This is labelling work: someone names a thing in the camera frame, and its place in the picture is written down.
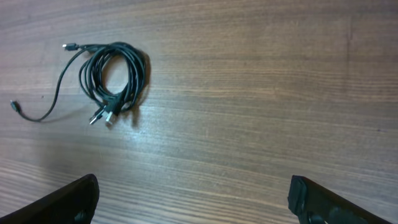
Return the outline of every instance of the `black cable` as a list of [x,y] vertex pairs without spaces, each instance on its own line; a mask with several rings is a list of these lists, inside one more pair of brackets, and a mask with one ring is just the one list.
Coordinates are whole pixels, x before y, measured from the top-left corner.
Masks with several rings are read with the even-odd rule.
[[[84,93],[99,106],[99,110],[90,119],[90,124],[99,120],[104,112],[108,113],[106,121],[111,124],[115,116],[120,112],[123,113],[128,111],[135,105],[137,97],[144,87],[146,78],[146,61],[142,52],[123,42],[87,45],[64,44],[63,47],[68,51],[81,50],[69,60],[65,68],[62,70],[50,109],[43,115],[43,117],[33,119],[22,112],[18,102],[11,101],[12,108],[18,112],[22,118],[28,121],[41,122],[51,113],[57,103],[61,81],[65,72],[70,64],[83,52],[90,52],[93,55],[80,68],[80,86]],[[129,78],[124,89],[119,93],[113,94],[104,87],[102,70],[106,64],[117,55],[120,55],[125,59]]]

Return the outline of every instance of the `cable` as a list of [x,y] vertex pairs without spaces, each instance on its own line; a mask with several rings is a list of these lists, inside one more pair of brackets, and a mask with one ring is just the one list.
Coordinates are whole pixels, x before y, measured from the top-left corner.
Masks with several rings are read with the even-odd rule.
[[[126,112],[135,105],[137,97],[144,87],[146,78],[146,61],[142,52],[123,42],[86,45],[77,45],[72,43],[64,44],[62,47],[67,51],[81,50],[69,60],[65,68],[62,70],[50,109],[43,115],[43,117],[34,119],[26,116],[22,112],[21,106],[18,102],[11,101],[12,109],[14,109],[22,118],[28,121],[41,122],[51,113],[57,103],[60,85],[65,72],[68,70],[70,64],[83,52],[92,53],[92,56],[80,68],[80,86],[84,93],[99,106],[99,110],[90,118],[90,124],[94,124],[97,120],[102,118],[103,113],[108,114],[106,122],[108,124],[112,124],[119,113]],[[129,78],[124,89],[119,93],[113,94],[104,87],[102,70],[106,64],[117,55],[120,55],[125,59]]]

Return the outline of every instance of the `wooden surface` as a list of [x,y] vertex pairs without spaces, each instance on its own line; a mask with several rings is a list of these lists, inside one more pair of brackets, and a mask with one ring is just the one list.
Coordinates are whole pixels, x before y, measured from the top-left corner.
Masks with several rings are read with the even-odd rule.
[[[0,1],[0,215],[94,173],[93,223],[298,223],[305,175],[398,223],[395,0]],[[112,130],[74,52],[125,41],[150,57],[140,107]],[[126,68],[108,69],[120,90]]]

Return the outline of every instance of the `brown wood tabletop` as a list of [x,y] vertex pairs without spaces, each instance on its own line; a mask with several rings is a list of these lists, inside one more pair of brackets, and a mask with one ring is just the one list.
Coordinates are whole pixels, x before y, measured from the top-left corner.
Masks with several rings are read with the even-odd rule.
[[[108,129],[61,45],[150,57]],[[93,173],[93,223],[298,223],[304,175],[398,223],[398,1],[0,1],[0,216]],[[123,60],[107,87],[127,81]]]

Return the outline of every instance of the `black object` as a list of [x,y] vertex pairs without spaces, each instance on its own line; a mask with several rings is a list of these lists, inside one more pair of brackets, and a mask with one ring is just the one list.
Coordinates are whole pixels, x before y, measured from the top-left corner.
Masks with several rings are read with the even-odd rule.
[[391,224],[306,177],[292,177],[287,200],[300,224]]
[[[81,50],[69,60],[65,68],[62,70],[50,109],[43,115],[43,117],[34,119],[26,116],[22,112],[21,106],[18,102],[11,101],[12,109],[19,113],[21,117],[28,121],[41,122],[51,113],[57,102],[61,81],[65,72],[70,64],[83,52],[92,53],[92,56],[80,68],[80,86],[84,93],[99,106],[99,110],[91,118],[90,124],[93,124],[100,119],[104,112],[108,113],[108,117],[106,119],[107,123],[111,123],[112,119],[120,112],[128,111],[134,106],[137,101],[137,97],[144,87],[146,79],[146,60],[141,51],[124,42],[86,45],[77,45],[76,43],[72,43],[64,44],[63,48],[68,51]],[[113,94],[103,85],[102,69],[113,57],[117,55],[120,55],[125,59],[129,78],[123,91]]]
[[0,218],[2,224],[89,224],[100,197],[98,181],[88,174],[36,202]]

